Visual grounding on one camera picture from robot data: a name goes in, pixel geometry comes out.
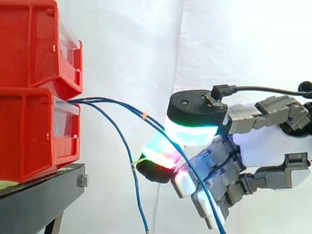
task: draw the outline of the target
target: black cable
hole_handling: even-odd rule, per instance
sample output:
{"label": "black cable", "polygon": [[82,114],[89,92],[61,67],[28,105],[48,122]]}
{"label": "black cable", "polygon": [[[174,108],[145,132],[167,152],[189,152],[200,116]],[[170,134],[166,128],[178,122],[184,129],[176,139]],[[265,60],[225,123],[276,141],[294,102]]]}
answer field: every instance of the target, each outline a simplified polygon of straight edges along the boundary
{"label": "black cable", "polygon": [[283,90],[283,89],[275,89],[275,88],[268,88],[268,87],[261,87],[261,86],[237,86],[235,87],[235,90],[237,92],[239,91],[263,91],[263,92],[312,98],[312,92],[296,92],[296,91],[288,91],[288,90]]}

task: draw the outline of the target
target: black metal table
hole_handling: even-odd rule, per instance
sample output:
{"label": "black metal table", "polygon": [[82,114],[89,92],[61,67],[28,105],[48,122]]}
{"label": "black metal table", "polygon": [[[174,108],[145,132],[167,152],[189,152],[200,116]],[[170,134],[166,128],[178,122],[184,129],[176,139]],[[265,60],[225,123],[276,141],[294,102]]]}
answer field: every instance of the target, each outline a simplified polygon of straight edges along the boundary
{"label": "black metal table", "polygon": [[58,234],[63,211],[88,185],[84,164],[0,190],[0,234]]}

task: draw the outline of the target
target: gray bracket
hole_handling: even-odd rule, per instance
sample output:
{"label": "gray bracket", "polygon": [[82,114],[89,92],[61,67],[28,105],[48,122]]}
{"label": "gray bracket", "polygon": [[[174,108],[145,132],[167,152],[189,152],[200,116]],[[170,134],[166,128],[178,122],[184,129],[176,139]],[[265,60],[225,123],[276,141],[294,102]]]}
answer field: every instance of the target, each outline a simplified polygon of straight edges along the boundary
{"label": "gray bracket", "polygon": [[291,96],[269,97],[255,106],[234,105],[228,109],[229,134],[287,123],[294,131],[310,123],[309,111]]}
{"label": "gray bracket", "polygon": [[242,174],[240,181],[247,195],[257,191],[257,188],[285,189],[291,188],[292,171],[306,170],[310,167],[307,153],[287,154],[283,165],[279,167],[262,167],[254,175]]}

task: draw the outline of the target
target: black sensor cap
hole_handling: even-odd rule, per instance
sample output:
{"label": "black sensor cap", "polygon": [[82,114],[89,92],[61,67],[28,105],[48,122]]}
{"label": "black sensor cap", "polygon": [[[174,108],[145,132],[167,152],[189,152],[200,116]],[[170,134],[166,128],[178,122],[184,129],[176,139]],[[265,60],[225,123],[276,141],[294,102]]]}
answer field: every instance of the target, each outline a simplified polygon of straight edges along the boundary
{"label": "black sensor cap", "polygon": [[170,181],[175,172],[175,168],[169,169],[162,167],[150,160],[144,160],[136,165],[136,169],[144,175],[149,181],[166,184]]}
{"label": "black sensor cap", "polygon": [[189,90],[173,94],[167,110],[168,118],[187,127],[220,126],[228,110],[226,104],[207,98],[209,90]]}

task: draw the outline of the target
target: glowing green light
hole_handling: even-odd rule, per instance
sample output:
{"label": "glowing green light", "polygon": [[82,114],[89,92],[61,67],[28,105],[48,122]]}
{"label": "glowing green light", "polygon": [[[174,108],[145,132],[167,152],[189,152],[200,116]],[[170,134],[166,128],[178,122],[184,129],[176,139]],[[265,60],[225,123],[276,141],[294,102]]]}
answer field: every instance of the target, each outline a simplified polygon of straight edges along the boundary
{"label": "glowing green light", "polygon": [[161,133],[157,133],[144,147],[148,160],[165,168],[173,169],[181,159],[181,154]]}
{"label": "glowing green light", "polygon": [[218,131],[218,126],[186,127],[172,122],[168,117],[165,121],[168,137],[183,146],[206,145],[212,141]]}

